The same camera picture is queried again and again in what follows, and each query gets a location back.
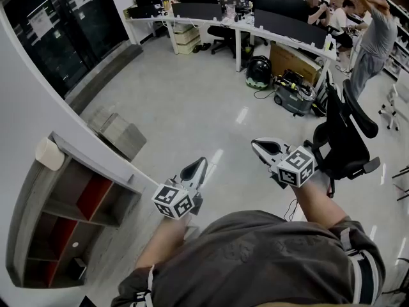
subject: desk leg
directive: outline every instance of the desk leg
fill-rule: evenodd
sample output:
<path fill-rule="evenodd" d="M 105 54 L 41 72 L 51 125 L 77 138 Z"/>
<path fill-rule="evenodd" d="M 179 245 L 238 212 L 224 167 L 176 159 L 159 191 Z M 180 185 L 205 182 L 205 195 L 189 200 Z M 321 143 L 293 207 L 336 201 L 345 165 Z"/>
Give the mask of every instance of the desk leg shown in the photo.
<path fill-rule="evenodd" d="M 317 82 L 317 84 L 315 86 L 315 92 L 317 92 L 319 90 L 321 84 L 325 80 L 325 78 L 327 76 L 328 68 L 330 67 L 330 64 L 331 64 L 331 59 L 327 58 L 327 60 L 325 61 L 324 67 L 322 68 L 321 76 L 318 79 L 318 82 Z"/>
<path fill-rule="evenodd" d="M 156 37 L 155 24 L 154 23 L 148 23 L 148 26 L 151 29 L 153 37 L 155 38 Z"/>
<path fill-rule="evenodd" d="M 167 31 L 169 32 L 169 36 L 171 37 L 172 47 L 175 54 L 179 53 L 178 44 L 176 43 L 176 38 L 174 37 L 172 22 L 166 21 Z"/>
<path fill-rule="evenodd" d="M 242 70 L 242 34 L 236 29 L 236 72 Z"/>

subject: gray clothing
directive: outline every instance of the gray clothing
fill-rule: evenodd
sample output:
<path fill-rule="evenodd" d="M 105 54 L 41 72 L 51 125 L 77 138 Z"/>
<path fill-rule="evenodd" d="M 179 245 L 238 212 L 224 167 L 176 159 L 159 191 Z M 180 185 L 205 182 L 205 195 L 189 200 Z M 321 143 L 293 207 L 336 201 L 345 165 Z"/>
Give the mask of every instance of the gray clothing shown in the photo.
<path fill-rule="evenodd" d="M 161 306 L 250 307 L 263 303 L 347 304 L 353 300 L 353 266 L 340 233 L 350 228 L 353 249 L 365 249 L 380 275 L 378 248 L 360 223 L 346 217 L 326 230 L 316 223 L 286 222 L 260 210 L 235 212 L 212 223 L 153 271 L 152 301 Z M 149 268 L 120 285 L 112 307 L 129 307 L 147 289 Z"/>
<path fill-rule="evenodd" d="M 357 100 L 364 91 L 366 82 L 383 70 L 385 62 L 385 59 L 370 54 L 365 49 L 359 51 L 351 75 L 351 90 Z"/>
<path fill-rule="evenodd" d="M 371 15 L 372 23 L 362 38 L 351 75 L 351 88 L 357 100 L 366 82 L 384 68 L 397 38 L 397 26 L 392 17 L 386 17 L 372 5 Z"/>
<path fill-rule="evenodd" d="M 361 47 L 386 61 L 397 38 L 397 26 L 392 17 L 385 16 L 372 5 L 370 12 L 372 23 L 362 38 Z"/>

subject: white desk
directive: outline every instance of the white desk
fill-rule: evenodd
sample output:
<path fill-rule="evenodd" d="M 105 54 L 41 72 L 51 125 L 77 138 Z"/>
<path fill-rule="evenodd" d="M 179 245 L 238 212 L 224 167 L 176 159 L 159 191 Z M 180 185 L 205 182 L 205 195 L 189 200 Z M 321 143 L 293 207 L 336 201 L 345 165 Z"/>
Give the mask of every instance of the white desk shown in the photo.
<path fill-rule="evenodd" d="M 331 61 L 337 59 L 336 41 L 333 38 L 331 38 L 331 41 L 334 44 L 334 47 L 331 51 L 330 50 L 326 51 L 325 49 L 317 49 L 316 47 L 313 47 L 310 44 L 300 42 L 297 40 L 293 40 L 289 38 L 288 36 L 282 36 L 282 35 L 278 35 L 278 34 L 269 32 L 264 29 L 256 28 L 254 25 L 251 24 L 252 22 L 250 20 L 250 17 L 251 17 L 250 15 L 247 15 L 246 18 L 239 20 L 238 22 L 232 22 L 231 20 L 229 20 L 228 22 L 220 22 L 217 20 L 181 18 L 181 17 L 175 17 L 174 15 L 169 14 L 167 16 L 158 16 L 158 17 L 152 17 L 152 18 L 128 19 L 127 24 L 129 25 L 131 32 L 134 34 L 133 24 L 135 23 L 138 23 L 138 22 L 152 23 L 152 22 L 162 21 L 167 26 L 169 36 L 171 37 L 171 41 L 172 41 L 173 51 L 175 54 L 178 54 L 179 51 L 178 51 L 178 45 L 176 44 L 176 39 L 174 37 L 174 33 L 172 30 L 172 22 L 177 22 L 181 24 L 194 24 L 195 26 L 199 26 L 199 27 L 205 24 L 209 26 L 220 26 L 221 24 L 228 26 L 229 28 L 234 29 L 236 31 L 236 71 L 237 72 L 241 71 L 241 60 L 242 60 L 241 32 L 242 31 L 248 32 L 251 34 L 251 41 L 254 39 L 254 36 L 258 36 L 261 38 L 265 38 L 266 40 L 273 40 L 273 41 L 288 45 L 296 49 L 301 48 L 303 50 L 312 52 L 313 54 L 317 54 L 320 57 L 325 59 L 323 71 L 315 86 L 315 88 L 319 88 L 325 79 L 325 74 L 327 73 L 327 70 L 329 68 Z"/>

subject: standing man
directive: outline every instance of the standing man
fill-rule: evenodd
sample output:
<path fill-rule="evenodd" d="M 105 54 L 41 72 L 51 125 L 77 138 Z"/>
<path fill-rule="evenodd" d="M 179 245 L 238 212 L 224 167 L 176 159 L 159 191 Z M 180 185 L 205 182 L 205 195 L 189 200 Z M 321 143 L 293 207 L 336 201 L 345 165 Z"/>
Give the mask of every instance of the standing man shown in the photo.
<path fill-rule="evenodd" d="M 372 15 L 372 23 L 362 38 L 361 49 L 351 75 L 351 88 L 356 99 L 366 82 L 379 74 L 392 52 L 397 38 L 396 22 L 387 0 L 360 0 Z"/>
<path fill-rule="evenodd" d="M 308 222 L 235 212 L 183 244 L 186 217 L 165 218 L 111 306 L 373 303 L 385 278 L 375 243 L 311 181 L 292 189 Z"/>
<path fill-rule="evenodd" d="M 325 3 L 318 6 L 320 0 L 305 0 L 309 4 L 309 17 L 308 24 L 317 26 L 321 24 L 323 27 L 327 27 L 330 22 L 330 10 Z"/>

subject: cardboard box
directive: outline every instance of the cardboard box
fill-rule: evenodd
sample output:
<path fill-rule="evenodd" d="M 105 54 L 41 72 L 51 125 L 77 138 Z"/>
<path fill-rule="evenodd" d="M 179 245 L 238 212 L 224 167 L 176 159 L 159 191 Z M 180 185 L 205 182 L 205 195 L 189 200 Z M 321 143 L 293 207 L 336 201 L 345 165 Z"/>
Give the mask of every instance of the cardboard box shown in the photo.
<path fill-rule="evenodd" d="M 284 75 L 286 69 L 291 69 L 304 76 L 312 85 L 320 76 L 321 67 L 315 61 L 300 51 L 279 43 L 271 43 L 270 49 L 271 73 L 274 76 Z"/>

